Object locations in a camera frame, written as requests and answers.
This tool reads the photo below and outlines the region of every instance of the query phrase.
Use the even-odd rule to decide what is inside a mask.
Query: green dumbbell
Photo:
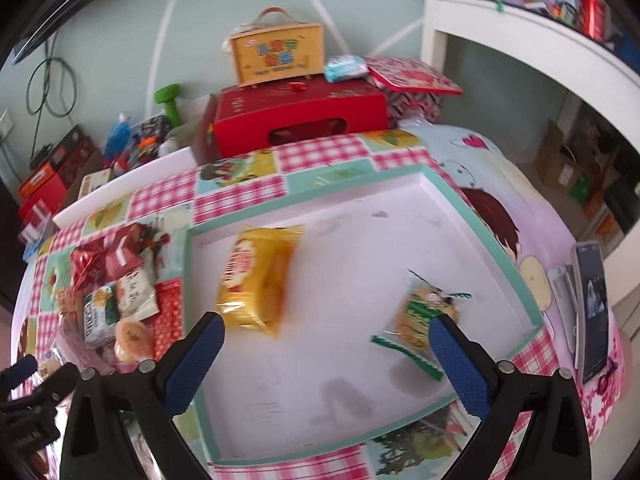
[[[164,105],[164,114],[169,119],[172,128],[177,128],[182,124],[182,119],[175,105],[175,98],[180,94],[180,85],[173,84],[165,86],[156,92],[156,103]]]

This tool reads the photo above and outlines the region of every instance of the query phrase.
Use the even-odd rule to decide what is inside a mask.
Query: white tray
[[[219,221],[208,232],[191,230],[187,328],[213,308],[243,225],[306,229],[290,262],[280,338],[227,330],[196,398],[213,462],[279,462],[340,449],[448,403],[454,394],[446,378],[437,382],[400,352],[369,341],[407,293],[407,269],[473,295],[460,328],[496,360],[513,356],[542,326],[500,245],[435,172],[415,167],[374,178],[232,224]]]

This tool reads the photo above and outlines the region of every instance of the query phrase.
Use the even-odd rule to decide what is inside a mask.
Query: blue bottle
[[[108,163],[122,154],[129,137],[131,136],[131,128],[129,127],[129,116],[126,113],[121,113],[118,118],[118,122],[109,132],[107,137],[107,144],[104,148],[104,160]]]

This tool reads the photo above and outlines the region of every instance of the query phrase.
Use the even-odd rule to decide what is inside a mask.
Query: bag handle
[[[297,20],[294,20],[293,17],[282,7],[267,7],[260,14],[258,14],[258,17],[255,20],[253,20],[253,22],[251,23],[252,27],[255,27],[255,28],[267,27],[267,25],[262,25],[260,23],[260,20],[263,19],[267,14],[271,12],[279,12],[281,14],[284,14],[293,23],[304,23],[304,22],[299,22]]]

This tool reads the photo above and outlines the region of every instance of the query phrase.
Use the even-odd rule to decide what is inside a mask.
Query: green snack package
[[[409,274],[406,299],[384,330],[372,336],[371,341],[402,352],[431,377],[441,380],[444,373],[429,346],[429,322],[440,314],[448,314],[458,323],[458,307],[471,295],[466,292],[448,294],[412,270]]]
[[[104,346],[115,339],[120,313],[114,285],[102,286],[84,299],[84,341],[91,346]]]

